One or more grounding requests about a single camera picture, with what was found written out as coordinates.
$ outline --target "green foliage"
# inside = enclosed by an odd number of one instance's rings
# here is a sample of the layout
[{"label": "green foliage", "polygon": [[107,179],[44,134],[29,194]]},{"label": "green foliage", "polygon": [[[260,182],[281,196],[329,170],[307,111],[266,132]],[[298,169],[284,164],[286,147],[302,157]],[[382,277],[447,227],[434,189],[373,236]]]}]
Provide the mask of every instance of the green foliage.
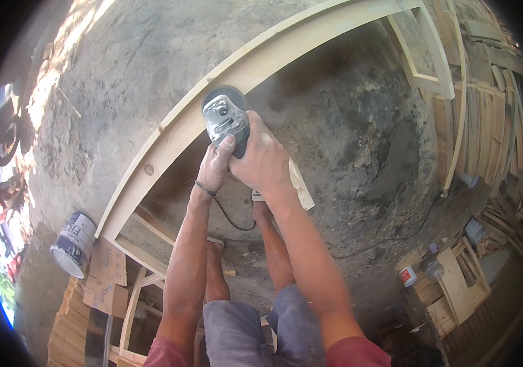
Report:
[{"label": "green foliage", "polygon": [[10,282],[8,275],[0,272],[0,299],[11,310],[15,309],[15,285]]}]

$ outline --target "person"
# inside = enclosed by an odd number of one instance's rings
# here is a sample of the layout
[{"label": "person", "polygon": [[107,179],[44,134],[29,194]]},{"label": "person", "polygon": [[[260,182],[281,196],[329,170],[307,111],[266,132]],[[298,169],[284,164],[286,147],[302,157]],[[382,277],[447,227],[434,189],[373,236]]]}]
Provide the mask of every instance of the person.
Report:
[{"label": "person", "polygon": [[[212,367],[390,366],[390,357],[365,338],[353,316],[343,277],[290,181],[288,153],[265,133],[257,113],[247,115],[251,131],[243,158],[231,155],[235,138],[229,135],[218,148],[208,147],[200,165],[171,253],[162,321],[143,366],[192,366],[201,315]],[[221,267],[223,246],[207,241],[210,204],[227,168],[265,198],[254,203],[253,216],[276,293],[267,316],[277,334],[275,353],[258,311],[231,301]]]}]

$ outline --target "hand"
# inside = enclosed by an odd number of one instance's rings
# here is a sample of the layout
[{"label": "hand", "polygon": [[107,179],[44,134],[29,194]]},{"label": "hand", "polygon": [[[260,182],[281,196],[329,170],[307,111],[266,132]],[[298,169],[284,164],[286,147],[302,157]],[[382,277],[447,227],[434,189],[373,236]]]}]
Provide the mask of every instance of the hand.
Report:
[{"label": "hand", "polygon": [[268,134],[269,130],[256,112],[247,111],[247,117],[250,125],[247,150],[241,159],[229,158],[229,169],[265,198],[293,188],[288,170],[290,156],[284,146]]},{"label": "hand", "polygon": [[222,181],[227,175],[227,161],[235,150],[235,136],[228,135],[220,143],[219,147],[210,144],[206,154],[200,163],[198,180],[207,189],[218,192]]}]

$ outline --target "paint can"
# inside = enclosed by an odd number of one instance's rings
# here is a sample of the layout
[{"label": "paint can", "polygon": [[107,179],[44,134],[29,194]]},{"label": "paint can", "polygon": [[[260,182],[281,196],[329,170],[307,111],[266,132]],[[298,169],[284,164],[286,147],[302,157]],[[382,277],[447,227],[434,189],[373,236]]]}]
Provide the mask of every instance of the paint can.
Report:
[{"label": "paint can", "polygon": [[405,267],[400,271],[400,280],[404,283],[404,287],[410,287],[417,281],[417,275],[412,267]]},{"label": "paint can", "polygon": [[62,269],[82,279],[94,247],[95,232],[94,221],[85,213],[76,211],[49,248],[49,252]]}]

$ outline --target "gray shorts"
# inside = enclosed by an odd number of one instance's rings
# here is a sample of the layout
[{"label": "gray shorts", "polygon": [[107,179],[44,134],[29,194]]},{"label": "gray shorts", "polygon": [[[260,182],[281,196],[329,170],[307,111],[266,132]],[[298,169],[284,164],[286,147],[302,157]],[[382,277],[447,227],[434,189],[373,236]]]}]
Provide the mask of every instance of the gray shorts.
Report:
[{"label": "gray shorts", "polygon": [[252,306],[212,301],[204,305],[203,315],[211,367],[325,365],[318,319],[295,284],[278,293],[266,317],[278,336],[275,354],[265,341],[259,312]]}]

